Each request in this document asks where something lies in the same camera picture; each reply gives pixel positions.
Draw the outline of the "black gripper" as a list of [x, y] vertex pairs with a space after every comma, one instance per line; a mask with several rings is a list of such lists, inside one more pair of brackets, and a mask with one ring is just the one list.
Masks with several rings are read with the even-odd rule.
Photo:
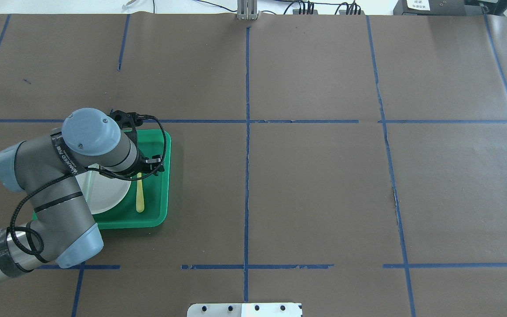
[[148, 157], [145, 156], [141, 150], [138, 150], [135, 162], [133, 163], [133, 176], [138, 174], [158, 174], [165, 171], [163, 162], [147, 163]]

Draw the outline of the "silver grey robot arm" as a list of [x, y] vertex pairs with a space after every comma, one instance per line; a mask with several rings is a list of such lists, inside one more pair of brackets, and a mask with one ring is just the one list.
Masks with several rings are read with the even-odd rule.
[[96, 171], [107, 178], [135, 182], [165, 170], [168, 134], [160, 126], [163, 149], [147, 157], [136, 128], [148, 114], [95, 108], [73, 111], [60, 128], [0, 151], [0, 181], [24, 192], [9, 224], [0, 229], [0, 283], [55, 261], [71, 268], [104, 247], [76, 176]]

